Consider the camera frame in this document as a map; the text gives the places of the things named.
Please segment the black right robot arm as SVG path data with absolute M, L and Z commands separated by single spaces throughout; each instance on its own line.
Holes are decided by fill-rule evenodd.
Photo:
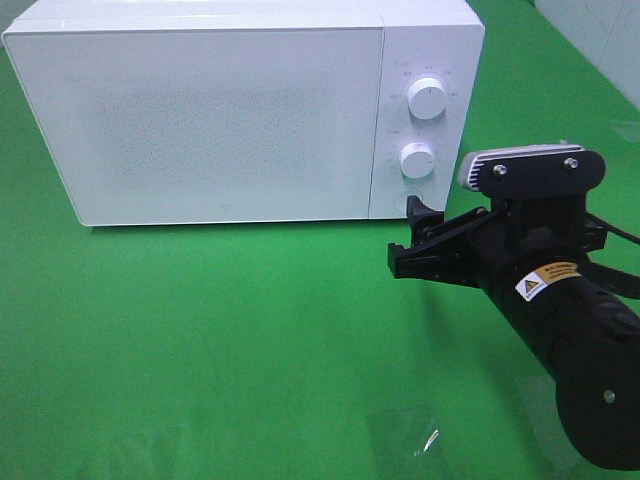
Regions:
M 388 248 L 397 278 L 479 288 L 555 383 L 562 427 L 592 464 L 639 466 L 636 277 L 597 265 L 605 231 L 581 195 L 495 200 L 453 219 L 407 200 L 411 244 Z

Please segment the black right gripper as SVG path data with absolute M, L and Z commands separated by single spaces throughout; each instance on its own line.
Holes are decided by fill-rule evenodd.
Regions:
M 607 231 L 587 218 L 584 197 L 492 200 L 446 220 L 444 212 L 416 195 L 406 199 L 411 245 L 391 243 L 388 267 L 410 278 L 481 288 L 491 292 L 541 265 L 578 265 L 604 247 Z

